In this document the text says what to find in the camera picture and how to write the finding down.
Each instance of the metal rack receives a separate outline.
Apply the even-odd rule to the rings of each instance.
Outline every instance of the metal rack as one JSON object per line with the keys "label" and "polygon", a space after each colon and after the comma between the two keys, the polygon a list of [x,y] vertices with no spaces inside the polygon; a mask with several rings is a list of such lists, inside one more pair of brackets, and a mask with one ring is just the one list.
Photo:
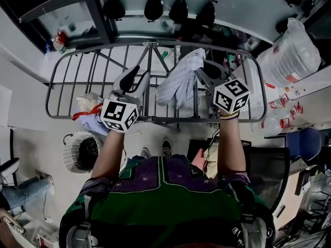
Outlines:
{"label": "metal rack", "polygon": [[[138,122],[151,122],[157,125],[161,125],[161,126],[165,126],[168,127],[169,124],[171,123],[181,123],[181,122],[189,122],[189,123],[218,123],[219,119],[217,118],[209,118],[209,115],[202,115],[202,113],[200,113],[199,110],[199,93],[201,93],[202,91],[205,92],[206,89],[204,88],[198,88],[198,84],[195,84],[195,87],[193,89],[193,111],[192,114],[187,116],[182,116],[181,114],[181,110],[177,109],[177,105],[176,105],[176,99],[174,98],[174,104],[168,104],[166,107],[166,111],[164,111],[164,113],[162,113],[162,115],[158,115],[157,113],[157,103],[156,100],[154,100],[154,107],[151,109],[151,106],[153,106],[153,102],[150,102],[150,88],[157,88],[158,85],[161,83],[161,80],[164,80],[165,78],[167,78],[167,76],[169,75],[169,73],[171,73],[174,68],[176,67],[178,61],[176,58],[176,45],[178,46],[182,46],[182,47],[191,47],[191,49],[198,49],[198,48],[203,48],[203,49],[207,49],[210,51],[211,53],[211,57],[213,59],[213,52],[214,51],[223,51],[226,53],[227,59],[228,59],[228,63],[229,63],[229,54],[237,54],[240,56],[242,63],[244,62],[244,59],[246,58],[250,58],[254,61],[254,63],[257,66],[258,69],[258,74],[259,74],[259,78],[260,78],[260,84],[261,84],[261,90],[262,90],[262,102],[263,102],[263,114],[260,118],[258,119],[252,119],[251,117],[251,107],[250,107],[250,103],[248,104],[249,107],[249,111],[248,111],[248,119],[239,119],[239,122],[241,123],[253,123],[253,122],[258,122],[260,120],[262,120],[267,112],[267,102],[266,102],[266,94],[265,94],[265,89],[264,89],[264,81],[263,81],[263,77],[262,77],[262,72],[261,72],[261,68],[258,64],[258,62],[248,53],[245,51],[237,51],[237,50],[232,50],[232,49],[227,49],[227,48],[222,48],[219,46],[213,46],[213,45],[207,45],[207,44],[199,44],[199,43],[191,43],[191,42],[181,42],[181,41],[175,41],[175,40],[165,40],[165,39],[157,39],[157,38],[127,38],[127,39],[118,39],[117,42],[109,44],[109,45],[101,45],[101,46],[95,46],[92,48],[88,48],[88,49],[83,49],[83,50],[77,50],[71,53],[67,53],[64,56],[62,56],[56,63],[51,79],[50,79],[50,83],[49,83],[49,88],[48,88],[48,92],[47,92],[47,96],[46,96],[46,113],[51,117],[51,118],[55,118],[55,119],[71,119],[73,113],[72,113],[72,102],[73,102],[73,96],[74,96],[74,92],[75,92],[75,88],[77,85],[85,85],[85,93],[89,93],[91,92],[91,88],[93,85],[98,85],[101,86],[101,91],[99,94],[101,97],[104,97],[104,89],[105,86],[108,85],[112,85],[113,82],[106,82],[106,76],[107,76],[107,71],[108,71],[108,65],[109,62],[119,66],[122,68],[123,71],[125,71],[126,69],[128,69],[126,67],[127,64],[127,57],[128,57],[128,51],[129,51],[129,47],[130,46],[141,46],[142,47],[142,55],[137,63],[137,65],[140,65],[141,62],[143,61],[144,57],[146,55],[148,55],[148,61],[147,61],[147,70],[152,71],[152,55],[153,52],[156,54],[157,58],[159,59],[160,63],[162,64],[162,66],[164,67],[164,75],[153,75],[151,74],[151,80],[150,83],[146,89],[146,92],[143,96],[142,99],[142,105],[143,105],[143,111],[140,114],[140,117],[138,118]],[[126,46],[126,53],[124,56],[124,62],[123,64],[115,61],[114,59],[112,59],[111,57],[111,53],[112,50],[116,47],[122,47],[122,46]],[[158,47],[169,47],[169,48],[173,48],[174,50],[174,64],[173,67],[168,67],[165,63],[165,61],[163,60]],[[101,53],[101,50],[103,49],[109,49],[109,54],[108,56],[106,56],[105,54]],[[91,67],[89,70],[89,75],[87,78],[86,82],[77,82],[77,77],[78,74],[80,72],[80,66],[81,66],[81,62],[82,62],[82,58],[84,53],[89,53],[92,52],[93,55],[93,60],[91,62]],[[70,61],[71,58],[73,57],[73,55],[76,55],[79,57],[79,63],[77,65],[77,71],[74,77],[74,81],[73,82],[69,82],[66,79],[66,75],[67,75],[67,71],[68,71],[68,67],[70,65]],[[106,69],[104,71],[103,74],[103,81],[102,82],[95,82],[94,81],[94,74],[95,74],[95,69],[96,69],[96,63],[98,61],[99,58],[105,58],[107,60],[107,64],[106,64]],[[68,64],[67,64],[67,68],[64,74],[64,78],[63,81],[60,83],[56,83],[54,82],[54,77],[55,74],[57,73],[58,70],[58,65],[64,60],[64,59],[69,59]],[[243,65],[243,72],[245,75],[245,81],[247,83],[246,80],[246,71],[245,71],[245,67]],[[61,85],[61,90],[59,92],[59,96],[58,96],[58,102],[57,102],[57,109],[56,109],[56,114],[51,114],[50,110],[49,110],[49,105],[50,105],[50,95],[52,92],[52,88],[54,85]],[[68,85],[72,85],[72,90],[71,90],[71,94],[70,96],[64,96],[63,95],[63,89],[64,86],[68,86]],[[61,101],[63,99],[67,99],[70,98],[69,101],[69,110],[68,113],[66,114],[61,114],[60,111],[60,105],[61,105]]]}

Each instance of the wrist strap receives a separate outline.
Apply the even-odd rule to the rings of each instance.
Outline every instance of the wrist strap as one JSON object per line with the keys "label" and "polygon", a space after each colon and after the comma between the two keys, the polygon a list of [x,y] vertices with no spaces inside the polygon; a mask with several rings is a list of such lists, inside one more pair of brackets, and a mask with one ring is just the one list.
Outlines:
{"label": "wrist strap", "polygon": [[228,116],[222,116],[222,115],[220,115],[219,116],[219,119],[221,119],[221,120],[229,120],[229,119],[235,119],[235,118],[238,118],[238,117],[239,117],[239,111],[237,111],[237,112],[235,112],[235,113],[233,113],[231,115],[228,115]]}

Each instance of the wire rack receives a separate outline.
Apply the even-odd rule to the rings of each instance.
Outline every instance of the wire rack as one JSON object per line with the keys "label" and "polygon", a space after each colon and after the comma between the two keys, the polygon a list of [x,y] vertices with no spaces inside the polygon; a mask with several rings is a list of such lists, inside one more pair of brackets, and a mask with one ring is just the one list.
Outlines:
{"label": "wire rack", "polygon": [[[181,46],[182,49],[187,48],[191,50],[203,48],[208,52],[210,51],[209,56],[211,56],[211,60],[213,60],[213,53],[215,53],[215,51],[222,51],[226,53],[226,58],[228,63],[230,63],[229,54],[235,54],[236,56],[239,56],[242,63],[244,63],[245,59],[252,59],[255,65],[257,66],[257,71],[260,79],[261,91],[262,91],[261,103],[263,104],[262,106],[263,112],[259,118],[252,118],[250,103],[248,103],[248,118],[239,118],[239,122],[253,123],[253,122],[258,122],[265,117],[267,111],[267,102],[266,102],[266,93],[264,89],[264,81],[261,73],[261,68],[258,62],[250,55],[250,53],[246,51],[241,51],[241,50],[237,51],[237,50],[232,50],[232,49],[227,49],[227,48],[222,48],[219,46],[213,46],[207,44],[181,42],[181,41],[166,40],[166,39],[147,39],[147,38],[123,39],[122,41],[113,44],[102,45],[97,47],[95,46],[88,49],[77,50],[62,56],[55,64],[50,79],[49,88],[46,96],[46,113],[51,118],[55,118],[55,119],[71,119],[72,115],[74,114],[74,109],[73,109],[74,97],[91,92],[92,87],[93,87],[93,92],[99,94],[101,97],[104,97],[105,92],[107,92],[107,90],[105,89],[108,89],[108,87],[112,86],[114,83],[113,80],[109,81],[107,79],[109,73],[111,73],[108,69],[109,63],[117,67],[120,67],[122,72],[124,72],[126,69],[128,69],[126,67],[128,61],[128,52],[129,52],[129,48],[132,46],[140,46],[142,51],[142,55],[139,58],[137,65],[140,65],[143,59],[147,56],[146,70],[151,71],[151,79],[149,85],[141,100],[143,110],[141,111],[140,116],[137,120],[138,122],[151,122],[165,127],[168,127],[169,124],[171,123],[181,123],[181,122],[189,122],[189,123],[219,122],[219,119],[217,119],[216,117],[211,117],[209,112],[209,107],[204,102],[204,97],[207,90],[203,86],[198,87],[198,83],[196,83],[193,88],[193,100],[190,101],[188,107],[177,109],[176,98],[173,99],[172,103],[169,103],[165,107],[160,107],[156,103],[156,98],[154,95],[155,89],[167,78],[169,73],[171,73],[174,70],[174,68],[178,63],[176,46]],[[118,47],[125,48],[123,63],[120,63],[119,61],[116,61],[112,58],[112,52],[114,52],[114,49]],[[173,49],[174,54],[173,54],[172,67],[169,67],[169,64],[167,65],[166,62],[163,60],[161,53],[159,51],[159,47],[166,47]],[[102,53],[102,51],[104,52],[105,49],[109,50],[108,55]],[[92,61],[89,61],[88,64],[86,62],[84,63],[85,68],[86,66],[89,66],[88,77],[84,81],[78,81],[77,78],[79,78],[80,72],[82,70],[82,60],[85,54],[93,55]],[[153,74],[153,67],[152,67],[153,54],[155,54],[155,56],[159,60],[159,63],[163,66],[164,68],[163,74]],[[74,68],[72,67],[73,57],[76,58],[76,60],[79,59],[79,61],[78,62],[76,61],[76,63],[74,64]],[[104,73],[102,76],[103,80],[95,80],[96,67],[98,66],[98,62],[100,61],[100,59],[103,58],[106,60],[106,67],[104,69]],[[66,62],[66,61],[67,61],[66,68],[63,65],[61,68],[59,68],[59,65],[61,66],[62,62]],[[73,79],[72,77],[69,78],[68,76],[69,66],[70,69],[74,69],[76,71]],[[247,84],[245,66],[242,65],[242,67],[243,67],[245,81]],[[57,73],[60,73],[60,70],[61,73],[64,72],[63,79],[59,80],[57,78],[57,82],[55,82],[54,78],[56,77]],[[231,69],[228,68],[228,75],[230,74],[231,74]],[[135,81],[133,87],[137,84],[137,81],[139,80],[140,76],[141,74],[137,75],[136,77],[137,80]],[[51,95],[53,95],[52,100],[54,100],[53,98],[55,98],[56,102],[50,102]]]}

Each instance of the blue chair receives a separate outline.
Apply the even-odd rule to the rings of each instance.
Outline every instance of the blue chair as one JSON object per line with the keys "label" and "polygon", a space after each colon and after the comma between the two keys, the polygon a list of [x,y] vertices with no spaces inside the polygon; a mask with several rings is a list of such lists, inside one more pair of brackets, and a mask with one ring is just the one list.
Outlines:
{"label": "blue chair", "polygon": [[287,133],[285,144],[290,150],[292,161],[300,157],[310,161],[321,151],[322,135],[319,130],[307,127],[303,130]]}

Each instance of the white towel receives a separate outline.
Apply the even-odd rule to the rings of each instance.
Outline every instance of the white towel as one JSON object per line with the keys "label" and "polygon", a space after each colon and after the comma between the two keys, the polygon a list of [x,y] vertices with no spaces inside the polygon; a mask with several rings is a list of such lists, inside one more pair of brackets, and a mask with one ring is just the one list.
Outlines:
{"label": "white towel", "polygon": [[193,98],[193,86],[197,81],[194,71],[203,67],[206,58],[204,49],[187,54],[169,74],[168,78],[156,89],[156,102],[160,106],[169,104],[176,95],[177,108]]}

